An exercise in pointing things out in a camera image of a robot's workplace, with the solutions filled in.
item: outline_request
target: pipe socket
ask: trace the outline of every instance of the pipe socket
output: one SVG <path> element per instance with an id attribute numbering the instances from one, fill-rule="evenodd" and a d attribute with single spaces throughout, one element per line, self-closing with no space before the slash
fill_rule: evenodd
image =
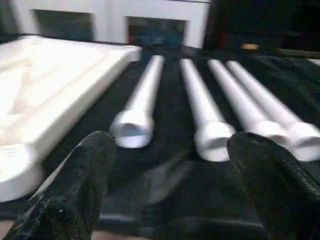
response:
<path id="1" fill-rule="evenodd" d="M 192 61 L 181 59 L 180 66 L 196 124 L 194 141 L 198 154 L 211 162 L 228 161 L 227 140 L 234 128 L 224 120 Z"/>
<path id="2" fill-rule="evenodd" d="M 226 65 L 265 112 L 284 127 L 289 135 L 291 153 L 300 161 L 318 160 L 320 158 L 319 129 L 310 123 L 303 122 L 238 62 L 229 61 Z"/>
<path id="3" fill-rule="evenodd" d="M 34 164 L 33 156 L 23 144 L 0 146 L 0 203 L 19 199 L 40 185 L 44 170 Z"/>
<path id="4" fill-rule="evenodd" d="M 164 62 L 160 55 L 151 58 L 124 110 L 113 120 L 109 131 L 119 147 L 143 148 L 152 140 L 152 114 Z"/>
<path id="5" fill-rule="evenodd" d="M 219 60 L 209 60 L 208 66 L 223 89 L 244 129 L 247 132 L 259 134 L 283 147 L 287 147 L 289 138 L 286 131 L 280 124 L 270 120 L 268 115 L 250 97 L 246 90 L 238 84 L 224 65 Z"/>

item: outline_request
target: white styrofoam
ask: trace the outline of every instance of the white styrofoam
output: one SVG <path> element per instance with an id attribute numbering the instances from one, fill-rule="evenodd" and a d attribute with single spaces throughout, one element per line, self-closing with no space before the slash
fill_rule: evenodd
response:
<path id="1" fill-rule="evenodd" d="M 27 77 L 21 80 L 23 98 L 20 95 L 15 98 L 14 107 L 9 111 L 10 114 L 4 115 L 0 119 L 0 158 L 5 162 L 0 165 L 0 202 L 10 201 L 20 198 L 33 191 L 42 180 L 41 161 L 55 147 L 68 130 L 78 121 L 94 101 L 113 83 L 117 76 L 132 62 L 137 60 L 140 51 L 139 47 L 134 46 L 111 46 L 96 43 L 74 42 L 67 40 L 56 40 L 41 38 L 33 47 L 33 53 L 36 57 L 28 55 L 28 44 L 24 44 L 25 54 L 20 54 L 21 43 L 27 42 L 28 39 L 20 39 L 12 42 L 10 47 L 16 49 L 14 54 L 20 56 L 7 55 L 7 58 L 13 58 L 15 61 L 2 61 L 2 69 L 6 69 L 6 63 L 10 64 L 10 70 L 21 67 L 21 62 L 28 62 L 30 65 L 26 71 Z M 37 55 L 37 45 L 45 44 L 47 55 Z M 75 48 L 80 52 L 73 55 L 73 51 L 66 49 Z M 98 51 L 104 57 L 98 58 L 98 61 L 85 61 L 81 65 L 81 70 L 75 65 L 68 65 L 69 68 L 57 65 L 51 58 L 52 51 L 55 49 L 60 54 L 59 59 L 70 59 L 77 62 L 81 56 L 85 59 L 90 51 Z M 48 66 L 46 71 L 42 72 L 41 77 L 37 76 L 34 80 L 30 76 L 33 69 L 38 64 L 48 61 L 52 67 Z M 56 87 L 55 81 L 47 81 L 55 72 L 59 72 L 59 77 L 64 78 L 67 84 L 62 87 Z M 43 91 L 50 93 L 51 96 L 46 98 L 45 95 L 39 95 L 38 103 L 26 104 L 24 108 L 19 108 L 25 99 L 28 99 L 28 91 L 37 88 L 38 92 L 31 91 L 30 97 L 36 98 L 35 95 Z"/>

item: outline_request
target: black surface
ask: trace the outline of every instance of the black surface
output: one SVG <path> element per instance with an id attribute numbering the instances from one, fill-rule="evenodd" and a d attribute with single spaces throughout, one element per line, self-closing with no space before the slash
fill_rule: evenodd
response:
<path id="1" fill-rule="evenodd" d="M 141 149 L 117 149 L 109 191 L 104 198 L 97 229 L 158 239 L 265 239 L 265 231 L 231 163 L 207 162 L 195 153 L 195 126 L 179 66 L 182 54 L 178 50 L 145 49 L 142 60 L 128 67 L 46 158 L 43 165 L 47 173 L 52 172 L 85 136 L 97 130 L 109 130 L 112 120 L 124 107 L 153 54 L 165 56 L 154 109 L 153 141 Z M 304 100 L 298 89 L 293 97 L 293 86 L 288 90 L 288 83 L 273 76 L 264 77 L 267 74 L 264 71 L 269 68 L 261 67 L 256 60 L 218 51 L 207 53 L 206 56 L 199 54 L 194 59 L 198 71 L 223 116 L 238 131 L 242 128 L 206 65 L 210 57 L 223 62 L 239 60 L 249 71 L 263 77 L 261 82 L 302 119 L 320 127 L 315 103 Z M 282 73 L 281 70 L 274 71 L 276 74 Z M 293 74 L 304 85 L 305 78 L 296 72 Z M 315 82 L 314 77 L 308 81 L 316 88 Z M 192 164 L 179 169 L 168 165 L 172 159 L 178 159 L 182 164 Z M 318 181 L 320 171 L 317 165 L 303 164 Z M 175 184 L 170 185 L 165 181 L 167 177 L 174 179 L 179 171 L 183 172 L 183 177 L 177 176 Z M 152 203 L 146 202 L 155 190 L 162 187 L 164 199 L 160 197 Z M 24 197 L 1 203 L 0 218 L 15 218 L 27 199 Z"/>

